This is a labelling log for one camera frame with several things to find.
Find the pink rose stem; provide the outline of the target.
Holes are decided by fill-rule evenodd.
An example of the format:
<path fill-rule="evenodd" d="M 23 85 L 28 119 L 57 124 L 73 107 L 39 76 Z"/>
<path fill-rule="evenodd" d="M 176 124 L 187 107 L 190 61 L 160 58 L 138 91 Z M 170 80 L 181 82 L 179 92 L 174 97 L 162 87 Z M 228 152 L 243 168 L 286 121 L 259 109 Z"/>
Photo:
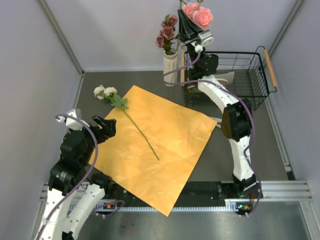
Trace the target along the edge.
<path fill-rule="evenodd" d="M 213 14 L 209 8 L 205 8 L 201 5 L 203 1 L 197 0 L 196 2 L 189 2 L 187 3 L 185 0 L 181 0 L 179 2 L 178 10 L 183 10 L 184 13 L 203 31 L 209 30 L 210 25 L 213 21 Z M 189 43 L 183 43 L 187 47 L 193 47 L 195 51 L 195 43 L 196 40 L 193 40 Z"/>

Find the dusty mauve rose stem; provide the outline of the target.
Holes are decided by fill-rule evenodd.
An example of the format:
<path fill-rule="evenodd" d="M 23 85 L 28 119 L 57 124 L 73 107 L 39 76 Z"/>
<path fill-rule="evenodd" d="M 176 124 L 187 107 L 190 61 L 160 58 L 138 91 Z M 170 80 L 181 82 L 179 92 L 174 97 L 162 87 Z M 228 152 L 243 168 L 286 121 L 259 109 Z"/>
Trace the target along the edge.
<path fill-rule="evenodd" d="M 155 44 L 159 49 L 163 49 L 167 56 L 177 53 L 180 40 L 179 34 L 176 32 L 176 24 L 178 18 L 176 15 L 168 14 L 161 22 L 161 29 L 156 37 Z"/>

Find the white rose stem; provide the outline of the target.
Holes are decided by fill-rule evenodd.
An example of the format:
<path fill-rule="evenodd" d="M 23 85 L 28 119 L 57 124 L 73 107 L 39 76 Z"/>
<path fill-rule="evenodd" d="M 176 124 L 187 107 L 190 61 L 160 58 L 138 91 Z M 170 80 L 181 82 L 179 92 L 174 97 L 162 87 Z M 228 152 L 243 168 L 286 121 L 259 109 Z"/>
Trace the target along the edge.
<path fill-rule="evenodd" d="M 127 113 L 127 110 L 129 109 L 129 107 L 127 106 L 128 99 L 121 98 L 121 96 L 118 94 L 118 90 L 115 87 L 104 87 L 102 84 L 94 88 L 93 94 L 94 94 L 95 98 L 102 100 L 105 103 L 110 103 L 113 107 L 119 109 L 120 111 L 122 111 L 126 115 L 126 117 L 132 122 L 132 124 L 138 130 L 138 132 L 143 136 L 143 138 L 147 142 L 148 146 L 150 147 L 151 151 L 153 152 L 154 156 L 159 161 L 160 158 L 157 155 L 154 148 L 152 147 L 147 136 L 142 132 L 142 130 L 139 128 L 139 126 L 136 124 L 136 122 Z"/>

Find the orange wrapping paper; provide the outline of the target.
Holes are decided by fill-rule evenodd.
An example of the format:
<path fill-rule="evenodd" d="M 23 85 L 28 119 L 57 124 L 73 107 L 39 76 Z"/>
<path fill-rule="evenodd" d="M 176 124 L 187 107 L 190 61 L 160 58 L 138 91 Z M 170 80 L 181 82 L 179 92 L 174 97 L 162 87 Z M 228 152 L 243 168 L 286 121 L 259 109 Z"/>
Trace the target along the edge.
<path fill-rule="evenodd" d="M 116 120 L 116 134 L 98 145 L 95 168 L 142 201 L 168 216 L 207 145 L 216 121 L 138 86 L 124 95 L 127 116 L 112 106 L 106 116 Z"/>

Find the white printed ribbon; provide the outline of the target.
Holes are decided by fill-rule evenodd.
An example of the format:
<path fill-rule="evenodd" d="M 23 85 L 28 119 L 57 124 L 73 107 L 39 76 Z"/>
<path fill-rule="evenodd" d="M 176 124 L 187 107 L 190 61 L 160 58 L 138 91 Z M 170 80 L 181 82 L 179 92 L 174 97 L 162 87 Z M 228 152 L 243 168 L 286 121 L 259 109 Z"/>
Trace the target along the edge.
<path fill-rule="evenodd" d="M 216 127 L 217 128 L 221 128 L 221 124 L 222 124 L 222 119 L 221 118 L 217 118 L 217 117 L 210 117 L 211 119 L 213 119 L 214 121 L 216 121 Z"/>

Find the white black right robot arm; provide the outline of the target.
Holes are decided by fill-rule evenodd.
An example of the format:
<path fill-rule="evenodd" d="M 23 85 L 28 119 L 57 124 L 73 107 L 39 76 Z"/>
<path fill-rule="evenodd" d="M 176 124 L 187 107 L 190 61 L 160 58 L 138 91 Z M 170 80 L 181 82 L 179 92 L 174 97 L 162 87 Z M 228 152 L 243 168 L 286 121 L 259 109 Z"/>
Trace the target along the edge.
<path fill-rule="evenodd" d="M 233 157 L 233 192 L 245 198 L 256 185 L 256 175 L 251 166 L 250 145 L 255 136 L 251 103 L 228 91 L 215 74 L 219 65 L 217 55 L 205 52 L 214 40 L 209 30 L 197 26 L 183 10 L 178 10 L 179 40 L 187 47 L 191 63 L 189 83 L 210 98 L 222 112 L 221 131 L 229 140 Z"/>

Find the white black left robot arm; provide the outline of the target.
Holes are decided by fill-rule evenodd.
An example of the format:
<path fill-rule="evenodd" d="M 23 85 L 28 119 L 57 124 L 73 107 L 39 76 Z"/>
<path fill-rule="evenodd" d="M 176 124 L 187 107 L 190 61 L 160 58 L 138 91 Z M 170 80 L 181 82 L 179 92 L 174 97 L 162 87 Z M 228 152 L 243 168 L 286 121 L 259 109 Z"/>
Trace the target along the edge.
<path fill-rule="evenodd" d="M 89 215 L 103 198 L 114 191 L 112 178 L 104 173 L 91 174 L 89 160 L 98 158 L 98 145 L 116 135 L 115 119 L 98 115 L 92 126 L 75 110 L 58 114 L 55 119 L 65 123 L 68 133 L 60 145 L 60 158 L 50 170 L 45 210 L 37 240 L 76 240 Z"/>

